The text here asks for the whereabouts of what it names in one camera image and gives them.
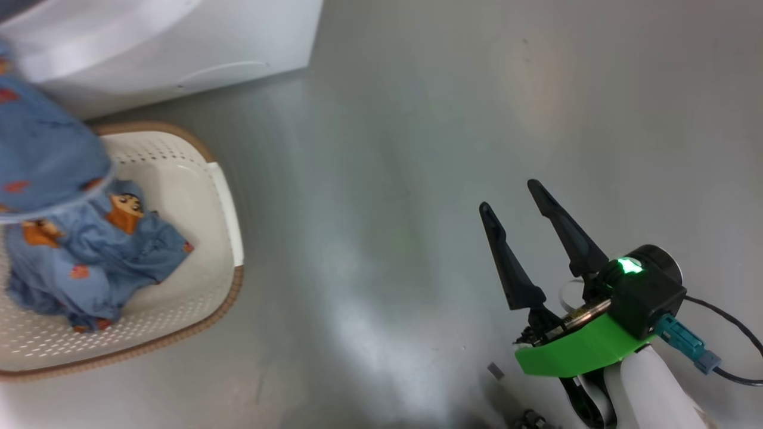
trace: gray floor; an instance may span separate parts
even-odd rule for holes
[[[513,360],[526,315],[477,214],[494,206],[560,310],[567,261],[533,177],[611,256],[666,247],[692,295],[760,331],[763,4],[714,3],[328,1],[310,69],[107,118],[211,147],[243,293],[175,346],[0,385],[3,427],[500,427],[516,400],[565,422],[558,383]],[[763,374],[722,319],[681,318],[730,371]],[[760,391],[661,351],[717,420],[757,427]]]

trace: blue fabric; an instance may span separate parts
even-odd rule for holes
[[[142,201],[134,182],[117,180],[89,204],[7,227],[8,294],[23,308],[64,314],[78,331],[117,321],[138,289],[164,281],[193,250]]]
[[[97,136],[12,72],[0,43],[0,211],[71,200],[110,165]]]

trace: cable connector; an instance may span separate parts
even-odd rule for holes
[[[721,359],[715,353],[705,350],[704,341],[670,314],[665,314],[660,318],[657,326],[655,326],[655,334],[691,359],[694,366],[705,375],[710,374],[713,369],[721,364]]]

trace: laundry basket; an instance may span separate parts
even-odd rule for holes
[[[161,122],[97,127],[119,179],[137,182],[157,211],[195,250],[159,285],[141,289],[118,323],[93,334],[63,316],[19,308],[0,293],[0,380],[28,381],[74,373],[159,349],[215,324],[243,281],[243,247],[220,166],[189,132]],[[10,263],[0,246],[0,285]]]

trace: brown woven rim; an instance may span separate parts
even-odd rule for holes
[[[161,131],[174,134],[185,141],[188,141],[207,162],[214,162],[214,158],[209,150],[193,134],[186,130],[165,122],[141,121],[127,122],[125,124],[109,124],[93,127],[96,134],[105,136],[109,134],[131,133],[136,131]],[[46,368],[30,369],[28,371],[3,371],[0,370],[0,381],[2,382],[30,382],[33,380],[47,379],[50,377],[63,376],[66,374],[79,373],[87,369],[100,368],[111,365],[112,363],[122,362],[133,357],[140,356],[170,344],[177,343],[192,335],[209,328],[216,324],[233,307],[236,298],[238,298],[241,285],[243,284],[243,265],[237,266],[233,270],[233,283],[230,291],[225,297],[225,301],[212,314],[204,320],[198,321],[190,326],[184,327],[179,331],[172,332],[155,340],[147,341],[143,344],[130,347],[118,352],[108,353],[103,356],[92,357],[90,359],[78,360],[77,362],[65,363],[63,365],[48,366]]]

